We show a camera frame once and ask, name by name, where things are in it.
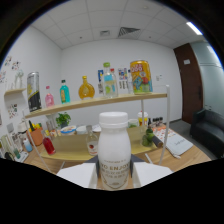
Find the orange bottle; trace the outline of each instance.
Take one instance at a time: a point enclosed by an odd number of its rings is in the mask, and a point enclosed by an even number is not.
[[[83,76],[83,84],[79,88],[79,97],[83,100],[84,98],[93,98],[95,95],[94,87],[87,82],[87,76]]]

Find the potted plant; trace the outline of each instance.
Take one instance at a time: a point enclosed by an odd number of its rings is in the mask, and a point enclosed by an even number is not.
[[[56,122],[58,124],[58,126],[60,126],[61,128],[64,128],[66,126],[68,126],[71,117],[67,114],[67,112],[65,112],[64,114],[58,113],[59,117],[56,118]]]

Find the air vent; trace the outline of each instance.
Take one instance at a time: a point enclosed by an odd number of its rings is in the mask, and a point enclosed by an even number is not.
[[[118,38],[136,40],[139,38],[141,33],[142,33],[142,30],[140,29],[121,27],[120,32],[118,34]]]
[[[100,36],[101,37],[110,36],[110,30],[100,31]]]

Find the wooden shelf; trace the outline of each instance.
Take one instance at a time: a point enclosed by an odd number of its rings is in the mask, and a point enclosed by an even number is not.
[[[6,96],[6,95],[14,94],[14,93],[21,93],[24,90],[26,90],[26,88],[22,88],[22,89],[11,89],[11,90],[7,90],[4,95]]]
[[[141,127],[127,128],[127,132],[131,141],[131,153],[134,155],[157,149],[154,144],[151,147],[144,147],[140,145],[140,128]],[[53,145],[55,147],[56,153],[49,156],[46,150],[44,150],[40,155],[43,158],[63,161],[84,162],[86,160],[89,160],[93,158],[93,156],[89,155],[88,153],[88,149],[86,146],[86,136],[87,134],[56,137],[53,140]]]
[[[40,115],[54,114],[60,111],[67,111],[67,110],[90,107],[90,106],[98,106],[103,104],[155,99],[155,98],[165,98],[165,97],[167,97],[166,93],[153,93],[153,92],[149,94],[144,94],[144,95],[120,94],[118,97],[112,98],[112,99],[98,97],[98,98],[93,98],[90,100],[73,101],[71,103],[60,104],[60,105],[52,106],[50,108],[40,109],[26,115],[25,118],[32,118],[32,117],[36,117]]]

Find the wooden door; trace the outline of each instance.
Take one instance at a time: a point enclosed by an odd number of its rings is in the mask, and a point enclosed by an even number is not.
[[[191,124],[194,111],[203,107],[201,73],[190,44],[175,48],[174,53],[177,58],[182,83],[182,120]]]

